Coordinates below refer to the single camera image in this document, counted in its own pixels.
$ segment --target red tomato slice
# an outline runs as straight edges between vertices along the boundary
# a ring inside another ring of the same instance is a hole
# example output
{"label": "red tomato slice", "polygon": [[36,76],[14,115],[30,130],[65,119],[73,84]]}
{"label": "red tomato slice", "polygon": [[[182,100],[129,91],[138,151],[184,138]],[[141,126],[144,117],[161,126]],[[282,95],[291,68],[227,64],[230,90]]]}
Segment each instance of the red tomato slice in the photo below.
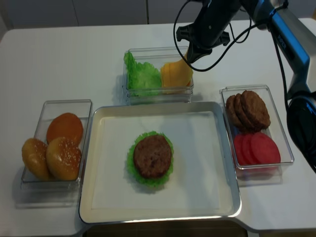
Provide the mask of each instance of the red tomato slice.
{"label": "red tomato slice", "polygon": [[247,134],[244,136],[242,145],[241,145],[242,155],[247,164],[258,164],[258,161],[253,155],[251,147],[250,147],[250,140],[252,136],[253,134]]}
{"label": "red tomato slice", "polygon": [[247,164],[247,162],[245,161],[245,159],[244,159],[244,157],[242,155],[242,151],[241,151],[241,145],[242,145],[243,138],[244,138],[244,135],[241,135],[241,134],[238,134],[234,138],[235,152],[236,152],[238,163],[240,165],[246,165]]}
{"label": "red tomato slice", "polygon": [[281,155],[276,143],[266,134],[257,132],[250,141],[254,157],[260,164],[280,163]]}

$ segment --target yellow cheese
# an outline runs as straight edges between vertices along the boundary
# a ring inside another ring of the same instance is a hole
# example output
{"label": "yellow cheese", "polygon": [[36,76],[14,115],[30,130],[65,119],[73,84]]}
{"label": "yellow cheese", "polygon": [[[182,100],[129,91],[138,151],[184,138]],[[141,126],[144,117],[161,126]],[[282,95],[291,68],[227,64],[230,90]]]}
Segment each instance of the yellow cheese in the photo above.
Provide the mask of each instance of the yellow cheese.
{"label": "yellow cheese", "polygon": [[160,70],[162,87],[190,85],[192,69],[181,59],[175,63],[166,63]]}

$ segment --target white wall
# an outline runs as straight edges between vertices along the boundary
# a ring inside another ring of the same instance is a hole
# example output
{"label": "white wall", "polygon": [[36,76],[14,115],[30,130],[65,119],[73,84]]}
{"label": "white wall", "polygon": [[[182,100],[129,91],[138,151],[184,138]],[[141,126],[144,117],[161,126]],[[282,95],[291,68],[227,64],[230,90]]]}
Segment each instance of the white wall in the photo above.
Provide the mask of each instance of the white wall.
{"label": "white wall", "polygon": [[0,40],[2,39],[6,31],[7,31],[7,28],[3,22],[3,19],[0,16]]}
{"label": "white wall", "polygon": [[[270,0],[277,4],[283,0]],[[149,23],[173,23],[185,0],[148,0]],[[193,22],[202,7],[200,2],[189,3],[181,13],[178,22]],[[299,18],[311,17],[316,8],[316,0],[289,0],[289,9]],[[238,12],[234,20],[246,20],[248,14]]]}

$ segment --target food container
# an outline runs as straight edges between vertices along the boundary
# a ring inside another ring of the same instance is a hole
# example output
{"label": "food container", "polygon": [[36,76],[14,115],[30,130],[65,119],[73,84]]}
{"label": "food container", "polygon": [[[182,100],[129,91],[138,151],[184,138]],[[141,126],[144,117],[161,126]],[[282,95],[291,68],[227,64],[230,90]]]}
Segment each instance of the food container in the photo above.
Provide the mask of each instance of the food container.
{"label": "food container", "polygon": [[[227,112],[225,109],[226,100],[231,95],[238,93],[242,94],[245,90],[252,90],[256,92],[261,99],[265,102],[268,113],[270,115],[271,125],[268,129],[262,130],[263,133],[267,134],[276,143],[278,150],[281,155],[281,162],[278,164],[257,164],[257,165],[240,165],[235,152],[233,140],[239,133],[238,129],[234,127],[228,119]],[[271,92],[266,85],[246,85],[246,86],[235,86],[226,87],[220,90],[222,103],[224,105],[224,117],[226,121],[226,127],[229,137],[230,146],[232,149],[232,155],[234,158],[236,173],[239,179],[265,179],[268,180],[273,176],[281,176],[282,171],[288,165],[293,164],[294,157],[287,138],[285,136],[280,118],[277,113],[276,106],[274,104]]]}
{"label": "food container", "polygon": [[83,125],[83,136],[79,144],[81,150],[81,162],[79,175],[73,181],[41,181],[37,179],[26,167],[21,179],[21,189],[25,190],[76,190],[80,187],[84,173],[84,164],[89,137],[89,123],[92,111],[91,100],[64,100],[46,101],[40,114],[39,122],[35,131],[34,138],[47,144],[46,133],[52,120],[64,113],[72,113],[80,118]]}
{"label": "food container", "polygon": [[[179,47],[179,49],[184,55],[187,52],[188,47],[182,46]],[[181,59],[181,56],[175,47],[130,49],[129,51],[133,54],[136,62],[151,63],[158,70],[160,70],[165,63],[177,62]],[[190,102],[193,94],[194,82],[192,78],[189,86],[129,89],[128,75],[124,63],[122,87],[128,105]]]}

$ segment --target white table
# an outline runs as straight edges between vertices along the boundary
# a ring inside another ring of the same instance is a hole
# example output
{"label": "white table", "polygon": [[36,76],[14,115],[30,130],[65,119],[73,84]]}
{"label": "white table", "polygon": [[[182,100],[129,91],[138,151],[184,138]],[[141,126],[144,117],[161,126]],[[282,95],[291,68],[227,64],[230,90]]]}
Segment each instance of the white table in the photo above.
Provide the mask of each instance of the white table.
{"label": "white table", "polygon": [[[316,34],[316,21],[302,21]],[[248,21],[232,25],[237,35]],[[23,167],[21,147],[33,136],[44,101],[88,98],[94,110],[118,105],[124,52],[165,46],[173,46],[170,24],[26,29],[5,35],[0,44],[1,236],[72,235],[84,230],[77,207],[15,207]],[[223,50],[215,48],[196,66],[209,66]],[[282,59],[289,84],[292,71]],[[194,100],[219,101],[222,87],[266,81],[295,157],[282,184],[240,188],[242,210],[236,221],[253,231],[316,228],[316,174],[287,131],[281,73],[270,34],[251,31],[249,39],[234,45],[214,69],[195,72],[194,77]]]}

